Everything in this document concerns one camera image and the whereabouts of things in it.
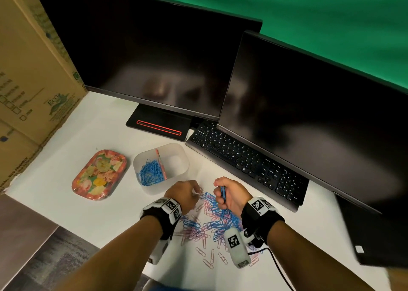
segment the black cable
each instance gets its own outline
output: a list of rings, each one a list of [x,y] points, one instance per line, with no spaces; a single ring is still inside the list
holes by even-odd
[[[275,257],[273,256],[273,253],[272,253],[272,251],[271,251],[269,248],[263,248],[263,249],[258,250],[258,251],[248,252],[248,255],[254,255],[254,254],[259,253],[259,252],[262,252],[262,251],[264,251],[264,250],[268,250],[268,251],[269,251],[269,253],[270,253],[271,256],[272,256],[273,262],[275,262],[275,265],[276,265],[276,267],[278,268],[278,271],[279,271],[279,273],[281,274],[283,280],[286,282],[286,284],[288,285],[289,289],[292,290],[292,291],[294,291],[293,288],[292,288],[292,287],[290,286],[290,284],[288,283],[288,281],[286,280],[285,276],[283,276],[283,273],[281,272],[281,270],[280,270],[280,268],[279,268],[279,266],[278,266],[278,263],[276,262]]]

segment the computer monitor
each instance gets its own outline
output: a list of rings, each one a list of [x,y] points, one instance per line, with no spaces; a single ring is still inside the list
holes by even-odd
[[[246,32],[218,128],[360,206],[406,216],[407,105],[399,86]]]
[[[262,21],[164,0],[40,0],[86,87],[218,120],[242,33]]]

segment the forearm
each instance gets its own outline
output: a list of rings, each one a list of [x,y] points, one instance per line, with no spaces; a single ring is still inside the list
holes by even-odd
[[[56,291],[133,290],[161,235],[159,221],[143,217],[69,275]]]
[[[273,225],[267,242],[297,291],[373,291],[352,271],[282,221]]]

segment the black keyboard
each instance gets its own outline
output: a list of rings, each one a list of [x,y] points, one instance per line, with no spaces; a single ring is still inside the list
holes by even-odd
[[[289,210],[303,204],[309,180],[239,142],[205,120],[186,145],[260,190]]]

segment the white tabletop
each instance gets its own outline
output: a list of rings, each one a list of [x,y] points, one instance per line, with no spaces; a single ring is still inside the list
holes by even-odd
[[[178,143],[190,160],[188,177],[197,180],[205,191],[212,193],[213,181],[220,176],[240,181],[182,142],[126,127],[125,123],[136,106],[134,102],[90,92],[33,163],[14,181],[7,194],[101,248],[137,222],[141,209],[161,195],[145,194],[132,167],[128,168],[116,190],[105,200],[90,201],[73,193],[73,179],[98,150],[120,152],[131,164],[140,152]],[[252,195],[265,197],[289,226],[344,264],[372,288],[390,290],[384,268],[361,266],[356,261],[333,193],[310,182],[303,206],[293,213],[248,184],[242,184]],[[199,219],[205,219],[204,213],[200,213]],[[265,287],[288,290],[269,254],[262,254],[254,266],[238,270],[225,248],[221,247],[228,265],[215,257],[212,270],[206,267],[196,252],[196,242],[188,242],[181,247],[180,241],[180,237],[175,237],[160,263],[155,266],[147,264],[143,273],[165,284],[195,290]],[[217,244],[207,240],[207,254],[212,248],[217,255]]]

